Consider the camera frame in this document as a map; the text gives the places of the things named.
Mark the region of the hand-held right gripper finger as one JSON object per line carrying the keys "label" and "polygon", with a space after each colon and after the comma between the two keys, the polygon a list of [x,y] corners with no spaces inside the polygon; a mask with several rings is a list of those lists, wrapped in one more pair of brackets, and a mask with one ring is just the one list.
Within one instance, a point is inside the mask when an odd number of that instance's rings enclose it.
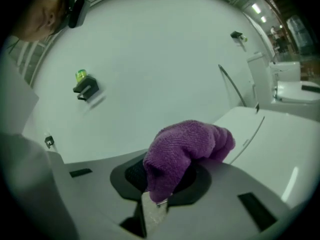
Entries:
{"label": "hand-held right gripper finger", "polygon": [[156,203],[151,200],[149,192],[144,192],[141,196],[141,204],[146,234],[151,236],[167,216],[168,199]]}

